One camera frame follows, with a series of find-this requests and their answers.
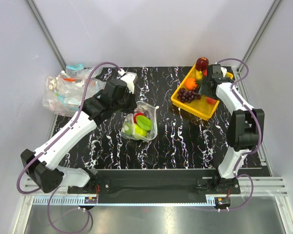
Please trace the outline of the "wrinkled green round fruit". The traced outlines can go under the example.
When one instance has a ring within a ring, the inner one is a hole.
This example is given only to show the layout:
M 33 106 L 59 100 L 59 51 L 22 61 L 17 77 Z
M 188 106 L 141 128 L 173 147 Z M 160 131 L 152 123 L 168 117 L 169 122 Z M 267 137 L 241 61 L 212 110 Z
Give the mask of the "wrinkled green round fruit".
M 122 132 L 127 134 L 127 135 L 132 135 L 133 133 L 133 125 L 129 122 L 124 123 Z

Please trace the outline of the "green star fruit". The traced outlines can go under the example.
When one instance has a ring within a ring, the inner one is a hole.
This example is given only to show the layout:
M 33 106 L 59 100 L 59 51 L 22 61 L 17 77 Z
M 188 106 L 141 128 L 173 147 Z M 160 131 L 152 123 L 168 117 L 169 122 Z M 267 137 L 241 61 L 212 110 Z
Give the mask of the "green star fruit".
M 136 117 L 136 123 L 146 131 L 150 131 L 152 128 L 152 121 L 143 115 L 138 115 Z

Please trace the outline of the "clear zip top bag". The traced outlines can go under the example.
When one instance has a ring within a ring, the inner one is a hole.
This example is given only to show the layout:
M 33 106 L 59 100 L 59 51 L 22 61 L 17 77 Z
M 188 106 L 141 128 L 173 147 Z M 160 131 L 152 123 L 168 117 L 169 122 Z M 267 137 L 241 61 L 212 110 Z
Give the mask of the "clear zip top bag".
M 156 112 L 159 106 L 138 101 L 133 114 L 128 114 L 123 122 L 121 136 L 124 139 L 150 142 L 158 135 Z

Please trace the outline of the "smooth green apple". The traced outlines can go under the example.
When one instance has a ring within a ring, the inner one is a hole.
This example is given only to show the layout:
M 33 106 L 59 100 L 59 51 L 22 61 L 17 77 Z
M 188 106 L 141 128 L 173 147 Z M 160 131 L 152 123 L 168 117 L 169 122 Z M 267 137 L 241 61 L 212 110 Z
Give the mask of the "smooth green apple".
M 142 137 L 146 137 L 147 136 L 147 131 L 142 129 L 138 124 L 134 123 L 134 131 L 135 134 L 140 135 Z

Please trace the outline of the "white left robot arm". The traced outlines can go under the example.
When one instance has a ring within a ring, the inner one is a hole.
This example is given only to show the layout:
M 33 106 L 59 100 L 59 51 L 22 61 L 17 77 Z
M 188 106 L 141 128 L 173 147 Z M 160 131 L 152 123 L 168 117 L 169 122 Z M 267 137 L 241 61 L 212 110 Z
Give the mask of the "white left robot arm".
M 90 193 L 95 189 L 93 172 L 83 168 L 61 167 L 59 163 L 85 135 L 115 112 L 133 113 L 137 107 L 136 80 L 133 73 L 109 80 L 104 89 L 87 98 L 72 119 L 44 145 L 34 151 L 26 149 L 22 152 L 25 172 L 40 190 L 50 193 L 60 186 L 74 186 Z

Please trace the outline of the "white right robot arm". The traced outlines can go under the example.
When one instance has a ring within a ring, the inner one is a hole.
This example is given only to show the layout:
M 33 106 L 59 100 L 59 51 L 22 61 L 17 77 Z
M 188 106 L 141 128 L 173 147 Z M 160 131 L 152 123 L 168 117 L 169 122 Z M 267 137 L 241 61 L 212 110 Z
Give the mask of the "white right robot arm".
M 199 93 L 222 101 L 231 115 L 227 130 L 228 149 L 211 180 L 215 192 L 226 193 L 237 185 L 237 173 L 246 156 L 256 153 L 262 143 L 265 114 L 239 94 L 235 82 L 226 77 L 220 64 L 207 67 Z

